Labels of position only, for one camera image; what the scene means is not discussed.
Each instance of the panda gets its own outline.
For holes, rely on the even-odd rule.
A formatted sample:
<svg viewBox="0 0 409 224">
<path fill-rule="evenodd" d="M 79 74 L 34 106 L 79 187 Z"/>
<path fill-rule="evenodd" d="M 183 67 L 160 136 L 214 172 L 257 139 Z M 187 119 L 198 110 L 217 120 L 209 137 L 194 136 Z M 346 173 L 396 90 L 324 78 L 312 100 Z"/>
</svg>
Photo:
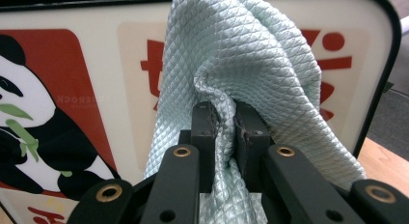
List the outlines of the panda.
<svg viewBox="0 0 409 224">
<path fill-rule="evenodd" d="M 20 44 L 0 35 L 0 182 L 79 201 L 97 182 L 118 179 L 25 62 Z"/>
</svg>

